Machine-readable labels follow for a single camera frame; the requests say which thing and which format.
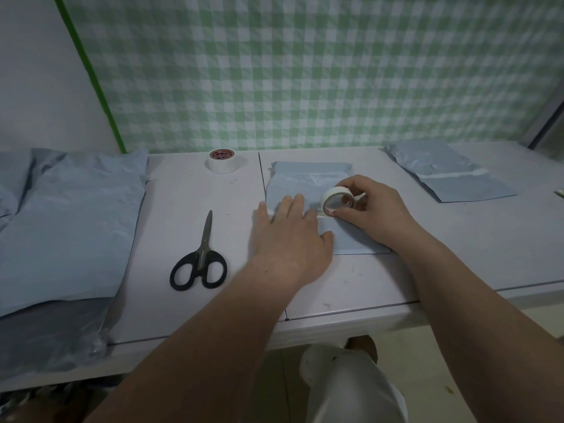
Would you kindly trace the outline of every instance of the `green tape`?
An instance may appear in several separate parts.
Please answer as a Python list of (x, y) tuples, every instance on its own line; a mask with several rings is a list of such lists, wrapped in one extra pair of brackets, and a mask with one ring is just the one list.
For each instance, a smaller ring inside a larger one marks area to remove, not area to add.
[(112, 128), (112, 132), (116, 138), (117, 145), (120, 148), (120, 151), (123, 154), (125, 154), (127, 153), (127, 150), (125, 149), (125, 145), (123, 144), (123, 140), (121, 139), (120, 131), (117, 129), (116, 121), (113, 118), (112, 112), (109, 110), (108, 101), (106, 101), (104, 92), (102, 91), (102, 87), (100, 87), (100, 83), (98, 82), (98, 78), (96, 77), (96, 74), (94, 72), (94, 68), (92, 68), (92, 64), (88, 59), (88, 55), (86, 54), (86, 51), (82, 46), (82, 42), (80, 41), (80, 37), (78, 36), (76, 29), (74, 28), (71, 17), (67, 11), (67, 8), (65, 7), (63, 0), (55, 0), (55, 4), (57, 5), (57, 8), (59, 9), (59, 13), (61, 14), (61, 18), (63, 19), (63, 22), (67, 27), (72, 42), (74, 43), (74, 47), (76, 48), (76, 51), (78, 52), (78, 55), (82, 60), (82, 64), (84, 65), (84, 68), (88, 73), (88, 77), (90, 78), (90, 83), (92, 83), (92, 87), (94, 87), (94, 91), (98, 96), (100, 105), (102, 106), (102, 109), (104, 110), (104, 113), (108, 118), (109, 126), (110, 128)]

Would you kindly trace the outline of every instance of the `scissors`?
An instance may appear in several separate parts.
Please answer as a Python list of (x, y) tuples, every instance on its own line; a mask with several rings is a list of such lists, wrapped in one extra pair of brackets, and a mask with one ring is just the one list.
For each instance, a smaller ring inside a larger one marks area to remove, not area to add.
[[(227, 263), (225, 262), (225, 259), (221, 256), (221, 254), (212, 251), (209, 245), (210, 234), (212, 231), (211, 212), (212, 211), (209, 211), (206, 223), (204, 224), (204, 234), (202, 234), (200, 247), (196, 251), (189, 253), (187, 256), (180, 258), (180, 261), (176, 263), (176, 266), (174, 266), (173, 270), (170, 272), (170, 286), (177, 291), (186, 291), (194, 284), (194, 281), (198, 276), (201, 276), (202, 284), (208, 289), (217, 288), (227, 277)], [(208, 282), (208, 268), (211, 263), (221, 263), (223, 266), (223, 274), (219, 280), (215, 282)], [(174, 280), (174, 276), (185, 264), (190, 264), (192, 266), (192, 273), (190, 274), (190, 279), (188, 279), (186, 284), (179, 285)]]

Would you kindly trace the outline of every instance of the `black scissor handle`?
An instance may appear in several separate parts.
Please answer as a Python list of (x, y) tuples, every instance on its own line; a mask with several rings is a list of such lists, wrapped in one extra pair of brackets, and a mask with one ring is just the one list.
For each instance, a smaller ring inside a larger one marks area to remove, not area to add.
[[(204, 260), (204, 266), (202, 267), (202, 270), (198, 270), (199, 259), (200, 254), (198, 252), (192, 252), (187, 256), (180, 258), (180, 261), (176, 263), (176, 266), (174, 266), (173, 270), (170, 272), (170, 286), (172, 286), (176, 291), (186, 291), (194, 284), (194, 281), (198, 276), (201, 276), (202, 284), (208, 289), (213, 289), (220, 286), (227, 277), (227, 263), (225, 259), (221, 256), (221, 254), (209, 250), (206, 254), (206, 259)], [(211, 263), (220, 263), (223, 267), (223, 273), (221, 277), (215, 282), (208, 282), (208, 268)], [(190, 273), (188, 282), (184, 285), (179, 285), (175, 280), (176, 272), (185, 264), (190, 264), (192, 266), (192, 272)]]
[[(170, 286), (172, 286), (177, 291), (186, 291), (190, 286), (194, 284), (196, 277), (200, 276), (198, 272), (198, 260), (200, 259), (200, 254), (197, 252), (191, 252), (187, 256), (180, 258), (180, 261), (176, 263), (173, 270), (170, 272)], [(184, 285), (179, 285), (174, 280), (176, 272), (185, 264), (190, 264), (192, 266), (192, 272), (190, 273), (190, 279)]]
[[(220, 263), (223, 267), (223, 273), (221, 277), (215, 282), (208, 282), (208, 268), (211, 263)], [(206, 260), (204, 261), (204, 266), (200, 271), (200, 276), (202, 277), (202, 284), (208, 289), (217, 288), (225, 281), (225, 278), (227, 277), (227, 263), (225, 262), (225, 259), (221, 256), (221, 254), (212, 250), (208, 251), (208, 253), (206, 254)]]

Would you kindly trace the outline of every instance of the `forearm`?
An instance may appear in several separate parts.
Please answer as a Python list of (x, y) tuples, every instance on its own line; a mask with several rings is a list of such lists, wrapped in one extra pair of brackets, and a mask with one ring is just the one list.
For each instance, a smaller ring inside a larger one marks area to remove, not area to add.
[(251, 260), (139, 364), (88, 423), (238, 421), (273, 327), (296, 292), (286, 284)]
[(393, 247), (413, 274), (441, 352), (479, 421), (557, 421), (564, 351), (440, 241), (418, 230)]

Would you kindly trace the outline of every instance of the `hand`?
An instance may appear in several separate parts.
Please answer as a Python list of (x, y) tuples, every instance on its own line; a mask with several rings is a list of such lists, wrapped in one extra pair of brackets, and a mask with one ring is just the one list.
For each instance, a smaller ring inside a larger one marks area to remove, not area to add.
[(375, 241), (394, 248), (399, 240), (423, 230), (413, 219), (395, 188), (362, 175), (343, 179), (337, 186), (348, 188), (355, 196), (366, 193), (354, 209), (339, 208), (335, 214), (362, 228)]
[(282, 282), (301, 288), (320, 277), (333, 259), (333, 232), (317, 232), (315, 211), (303, 214), (303, 196), (286, 196), (272, 222), (258, 205), (252, 241), (255, 259)]

